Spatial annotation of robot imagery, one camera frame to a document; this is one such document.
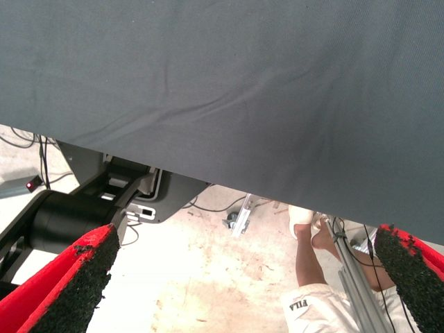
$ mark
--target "leg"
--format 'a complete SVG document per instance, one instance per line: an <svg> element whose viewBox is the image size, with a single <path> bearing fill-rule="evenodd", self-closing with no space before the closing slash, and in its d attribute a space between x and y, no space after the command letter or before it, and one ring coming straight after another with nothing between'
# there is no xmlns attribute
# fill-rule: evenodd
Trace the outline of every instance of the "leg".
<svg viewBox="0 0 444 333"><path fill-rule="evenodd" d="M296 224L294 232L298 236L296 253L296 277L299 287L313 283L327 284L322 268L311 246L311 225Z"/></svg>
<svg viewBox="0 0 444 333"><path fill-rule="evenodd" d="M335 256L339 261L341 260L338 251L336 250L336 246L333 243L333 238L330 236L330 232L328 231L324 221L321 221L321 230L316 236L313 237L312 244L314 248L327 250L333 256ZM367 255L366 253L359 252L355 249L353 249L353 254L360 262L363 262L366 265L370 265L366 266L361 264L362 271L364 272L364 275L366 276L371 289L373 289L374 291L381 291L377 283L375 270L373 269L370 256ZM375 265L381 266L381 262L378 258L374 257L374 262ZM391 280L385 269L383 269L382 267L377 267L376 272L379 281L381 282L382 290L388 289L395 285L395 283Z"/></svg>

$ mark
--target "black textured foam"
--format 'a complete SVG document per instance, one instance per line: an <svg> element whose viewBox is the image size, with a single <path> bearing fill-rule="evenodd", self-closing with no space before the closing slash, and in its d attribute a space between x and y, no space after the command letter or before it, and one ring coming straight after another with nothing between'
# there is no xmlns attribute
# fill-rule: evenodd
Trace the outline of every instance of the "black textured foam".
<svg viewBox="0 0 444 333"><path fill-rule="evenodd" d="M108 269L119 249L117 232L112 230L96 249L93 259L82 265L30 332L86 332L94 309L102 299L102 290L111 278Z"/></svg>
<svg viewBox="0 0 444 333"><path fill-rule="evenodd" d="M444 332L444 283L427 267L421 251L413 244L416 254L400 243L398 236L379 229L375 250L398 293L409 308L421 332Z"/></svg>

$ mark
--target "wire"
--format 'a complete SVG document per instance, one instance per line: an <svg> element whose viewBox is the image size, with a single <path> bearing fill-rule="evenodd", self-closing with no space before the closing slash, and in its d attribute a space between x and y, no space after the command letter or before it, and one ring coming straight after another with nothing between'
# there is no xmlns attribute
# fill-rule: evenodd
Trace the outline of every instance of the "wire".
<svg viewBox="0 0 444 333"><path fill-rule="evenodd" d="M25 137L25 136L23 136L23 135L20 135L18 132L16 132L15 128L13 128L13 127L10 127L10 129L11 129L11 131L12 131L17 137L19 137L20 139L25 140L25 141L27 141L27 142L38 143L38 140L36 140L36 135L35 135L34 133L31 133L31 134L33 135L33 138L31 139L30 137ZM58 148L58 143L57 143L57 142L49 140L49 141L48 141L48 144L53 144L53 145L54 145L54 148L60 150L60 149Z"/></svg>
<svg viewBox="0 0 444 333"><path fill-rule="evenodd" d="M348 251L348 253L350 253L350 255L352 256L352 257L354 257L354 259L357 261L357 262L359 262L361 265L363 265L363 266L367 266L367 267L373 267L373 265L370 265L370 264L366 264L365 262L362 262L361 260L359 260L358 259L358 257L350 250L350 248L348 247L348 244L347 244L347 241L346 241L346 239L347 239L347 236L345 235L345 222L344 222L344 220L343 219L341 219L340 217L338 218L341 222L342 222L342 240L343 240L343 242L344 242L344 244L345 244L345 248L347 249L347 251ZM333 223L332 223L332 229L333 229L333 232L334 232L334 224L336 223L336 217L333 219ZM378 267L378 268L384 268L383 266L381 266L381 265L375 265L375 267Z"/></svg>
<svg viewBox="0 0 444 333"><path fill-rule="evenodd" d="M407 319L407 322L409 323L410 330L411 330L413 333L415 333L415 330L413 329L413 325L410 323L409 315L407 314L407 311L406 311L406 309L405 309L404 301L402 300L402 298L401 298L400 295L399 295L399 297L400 297L400 300L401 300L402 311L404 311L404 315L405 315L405 318Z"/></svg>
<svg viewBox="0 0 444 333"><path fill-rule="evenodd" d="M58 182L59 180L62 180L63 178L67 177L67 176L73 176L74 174L72 172L66 173L62 176L60 176L59 178L56 178L55 180L50 180L50 183L53 184L55 182Z"/></svg>
<svg viewBox="0 0 444 333"><path fill-rule="evenodd" d="M365 229L366 235L367 235L367 242L368 242L368 246L369 246L368 252L369 252L369 255L370 255L370 260L372 261L372 264L373 264L373 270L375 271L377 285L379 287L379 290L381 290L382 300L384 301L384 307L385 307L385 310L386 310L386 314L388 316L388 320L390 321L391 327L393 328L393 332L396 333L395 326L394 326L393 321L391 320L391 317L390 317L390 314L389 314L389 309L387 308L386 297L384 296L384 291L382 290L381 282L379 281L379 277L377 276L375 260L373 259L373 245L372 245L372 242L370 240L370 236L368 235L367 227L366 227L365 224L364 224L364 229Z"/></svg>
<svg viewBox="0 0 444 333"><path fill-rule="evenodd" d="M232 202L228 207L225 207L225 208L223 208L222 210L209 210L209 209L207 209L207 208L197 206L195 203L189 203L189 204L190 204L191 206L197 208L198 210L204 210L204 211L206 211L206 212L211 212L211 213L220 213L220 212L224 212L224 211L230 209L230 208L231 208L232 206L234 206L237 202L239 202L240 200L243 200L243 199L245 199L245 198L246 198L246 196L243 196L242 198L239 198L239 199L235 200L235 201Z"/></svg>
<svg viewBox="0 0 444 333"><path fill-rule="evenodd" d="M141 225L141 223L139 222L139 223L136 223L136 224L128 224L128 225L127 225L127 227L129 227L129 228L130 228L132 231L134 231L134 233L136 234L136 239L135 239L134 241L130 241L129 243L122 244L121 246L131 245L131 244L134 244L136 241L139 240L139 233L138 233L138 231L134 228L134 227L136 227L136 226L138 226L138 225Z"/></svg>
<svg viewBox="0 0 444 333"><path fill-rule="evenodd" d="M42 136L38 135L37 138L39 139L40 149L39 149L39 155L40 155L40 174L43 179L43 183L46 186L46 189L51 189L51 184L49 184L49 176L48 176L48 162L46 159L46 150L48 148L48 145L43 145ZM42 164L44 167L45 176L43 176L43 170L42 170Z"/></svg>
<svg viewBox="0 0 444 333"><path fill-rule="evenodd" d="M34 141L32 141L28 146L20 146L19 144L15 144L11 141L8 141L7 139L5 139L4 137L0 136L0 140L15 147L15 148L20 148L20 149L28 149L30 148L32 145L34 145Z"/></svg>
<svg viewBox="0 0 444 333"><path fill-rule="evenodd" d="M199 197L199 196L196 196L196 197L193 199L193 200L194 200L193 203L196 203L198 197ZM190 208L190 207L192 207L191 201L188 203L188 205L183 206L182 209L185 210L185 209Z"/></svg>

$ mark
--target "white shorts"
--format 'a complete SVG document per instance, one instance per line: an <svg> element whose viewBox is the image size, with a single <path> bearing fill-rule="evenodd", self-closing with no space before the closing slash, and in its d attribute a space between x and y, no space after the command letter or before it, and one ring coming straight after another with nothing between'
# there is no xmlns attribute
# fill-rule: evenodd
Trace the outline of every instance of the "white shorts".
<svg viewBox="0 0 444 333"><path fill-rule="evenodd" d="M373 293L385 314L381 293ZM384 296L396 332L410 332L396 287L385 290ZM347 295L328 284L308 284L283 295L281 301L289 333L359 332ZM415 332L420 332L407 307L406 310Z"/></svg>

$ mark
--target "gray fabric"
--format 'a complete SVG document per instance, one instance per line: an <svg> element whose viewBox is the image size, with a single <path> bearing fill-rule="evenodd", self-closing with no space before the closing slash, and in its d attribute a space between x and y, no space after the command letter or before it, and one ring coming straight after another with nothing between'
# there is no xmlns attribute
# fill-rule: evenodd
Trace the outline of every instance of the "gray fabric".
<svg viewBox="0 0 444 333"><path fill-rule="evenodd" d="M2 1L0 122L444 243L442 1Z"/></svg>

